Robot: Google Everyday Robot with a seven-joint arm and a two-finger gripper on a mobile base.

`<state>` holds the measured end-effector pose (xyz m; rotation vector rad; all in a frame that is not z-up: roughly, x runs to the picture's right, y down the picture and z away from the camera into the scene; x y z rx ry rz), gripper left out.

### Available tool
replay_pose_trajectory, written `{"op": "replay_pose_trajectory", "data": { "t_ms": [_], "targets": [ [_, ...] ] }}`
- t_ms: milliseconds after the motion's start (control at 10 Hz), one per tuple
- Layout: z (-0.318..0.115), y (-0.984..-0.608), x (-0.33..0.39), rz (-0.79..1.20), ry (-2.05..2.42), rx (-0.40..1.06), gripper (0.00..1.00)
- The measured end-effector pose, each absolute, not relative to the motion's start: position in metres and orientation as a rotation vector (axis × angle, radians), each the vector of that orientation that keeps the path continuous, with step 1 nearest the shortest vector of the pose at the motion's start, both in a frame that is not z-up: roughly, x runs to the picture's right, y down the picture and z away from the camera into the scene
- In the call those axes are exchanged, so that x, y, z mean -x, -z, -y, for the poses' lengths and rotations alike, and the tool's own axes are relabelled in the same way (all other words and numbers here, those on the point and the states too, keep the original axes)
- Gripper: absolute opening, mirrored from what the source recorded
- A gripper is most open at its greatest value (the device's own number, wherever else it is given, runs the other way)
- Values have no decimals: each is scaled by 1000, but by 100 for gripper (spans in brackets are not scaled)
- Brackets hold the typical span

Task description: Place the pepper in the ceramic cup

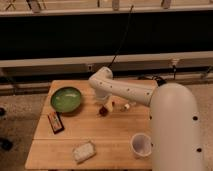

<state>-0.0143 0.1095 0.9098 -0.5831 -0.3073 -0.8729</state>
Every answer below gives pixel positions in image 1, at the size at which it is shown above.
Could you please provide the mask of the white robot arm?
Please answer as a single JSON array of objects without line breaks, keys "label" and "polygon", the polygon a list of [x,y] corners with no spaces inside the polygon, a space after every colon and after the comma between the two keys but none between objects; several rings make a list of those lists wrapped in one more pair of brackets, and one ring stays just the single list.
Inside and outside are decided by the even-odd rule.
[{"label": "white robot arm", "polygon": [[115,95],[150,108],[153,171],[206,171],[199,109],[187,87],[117,81],[108,67],[93,74],[89,85],[99,101]]}]

